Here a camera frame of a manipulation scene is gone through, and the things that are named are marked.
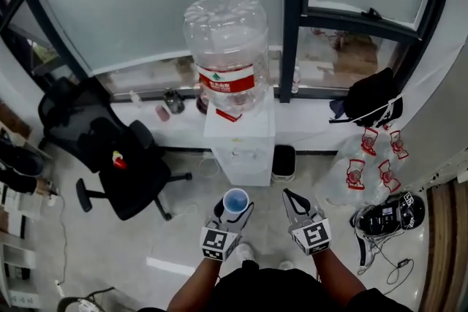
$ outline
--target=small bin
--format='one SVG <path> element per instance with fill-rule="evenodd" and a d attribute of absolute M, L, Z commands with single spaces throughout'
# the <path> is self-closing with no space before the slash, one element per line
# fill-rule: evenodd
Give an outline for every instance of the small bin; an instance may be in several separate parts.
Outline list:
<path fill-rule="evenodd" d="M 273 155 L 271 179 L 275 182 L 290 182 L 295 174 L 295 149 L 291 145 L 276 145 Z"/>

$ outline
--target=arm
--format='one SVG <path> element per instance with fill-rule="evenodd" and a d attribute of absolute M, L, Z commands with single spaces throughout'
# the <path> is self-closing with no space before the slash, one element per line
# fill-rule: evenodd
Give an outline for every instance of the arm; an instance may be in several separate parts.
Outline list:
<path fill-rule="evenodd" d="M 167 311 L 201 311 L 210 299 L 221 264 L 216 260 L 203 259 L 195 273 L 172 298 Z"/>
<path fill-rule="evenodd" d="M 355 295 L 366 290 L 366 287 L 339 261 L 332 250 L 318 252 L 312 257 L 323 288 L 340 307 L 346 307 Z"/>

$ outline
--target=office chair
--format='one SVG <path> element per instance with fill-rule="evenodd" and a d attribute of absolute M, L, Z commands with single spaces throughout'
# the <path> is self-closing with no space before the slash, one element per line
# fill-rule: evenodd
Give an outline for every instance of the office chair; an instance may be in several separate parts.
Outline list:
<path fill-rule="evenodd" d="M 155 202 L 162 217 L 165 212 L 158 193 L 167 182 L 191 180 L 192 174 L 171 177 L 161 159 L 164 151 L 150 131 L 139 121 L 125 126 L 112 111 L 109 94 L 94 78 L 75 85 L 66 78 L 57 80 L 39 104 L 44 136 L 99 173 L 104 193 L 89 191 L 77 182 L 78 199 L 85 212 L 92 209 L 90 198 L 105 198 L 121 220 L 127 220 Z M 118 151 L 126 169 L 114 166 Z"/>

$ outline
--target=plastic cup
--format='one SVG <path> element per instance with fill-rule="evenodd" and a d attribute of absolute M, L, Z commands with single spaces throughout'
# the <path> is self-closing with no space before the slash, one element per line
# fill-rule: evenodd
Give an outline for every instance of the plastic cup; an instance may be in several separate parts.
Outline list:
<path fill-rule="evenodd" d="M 243 189 L 230 189 L 224 194 L 222 204 L 229 213 L 243 213 L 249 206 L 249 195 Z"/>

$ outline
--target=tile floor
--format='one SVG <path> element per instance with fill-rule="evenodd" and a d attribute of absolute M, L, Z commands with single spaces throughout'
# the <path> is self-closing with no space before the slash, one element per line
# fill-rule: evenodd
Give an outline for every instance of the tile floor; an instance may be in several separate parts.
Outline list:
<path fill-rule="evenodd" d="M 76 196 L 75 184 L 83 178 L 88 189 L 101 191 L 97 175 L 69 154 L 54 148 L 56 155 L 56 184 L 66 206 L 63 221 L 67 228 L 67 277 L 63 289 L 67 296 L 84 296 L 92 291 L 114 286 L 118 291 L 103 297 L 106 311 L 128 311 L 145 306 L 166 308 L 172 296 L 187 279 L 186 275 L 168 272 L 146 264 L 147 258 L 158 259 L 185 267 L 196 267 L 202 259 L 198 247 L 200 228 L 207 213 L 230 184 L 221 171 L 216 173 L 213 160 L 200 165 L 202 157 L 188 153 L 168 153 L 165 160 L 174 173 L 191 171 L 193 180 L 170 183 L 161 195 L 163 205 L 176 216 L 165 222 L 155 205 L 148 206 L 128 221 L 120 221 L 105 200 L 92 201 L 93 209 L 84 213 Z M 282 189 L 295 189 L 299 194 L 313 194 L 312 186 L 327 172 L 330 156 L 299 156 L 297 172 L 291 183 L 272 183 L 268 188 L 245 188 L 255 210 L 244 229 L 244 238 L 254 247 L 261 267 L 275 267 L 283 259 L 315 275 L 311 257 L 303 255 L 287 233 L 289 222 L 282 202 Z M 54 280 L 61 279 L 64 263 L 64 233 L 59 223 L 62 201 L 44 207 L 41 221 L 28 221 L 26 235 L 37 250 L 38 269 L 31 272 L 44 311 L 54 311 L 60 297 Z M 353 229 L 349 225 L 352 208 L 323 205 L 331 222 L 332 249 L 354 273 L 358 270 L 359 249 Z M 416 311 L 420 303 L 428 256 L 429 221 L 419 228 L 405 232 L 385 244 L 385 255 L 398 262 L 404 258 L 415 260 L 412 274 L 403 286 L 388 296 Z M 222 266 L 226 275 L 239 263 L 231 256 Z M 361 276 L 367 287 L 382 292 L 391 289 L 386 284 L 392 270 L 377 255 L 370 270 Z M 400 280 L 407 274 L 405 268 Z"/>

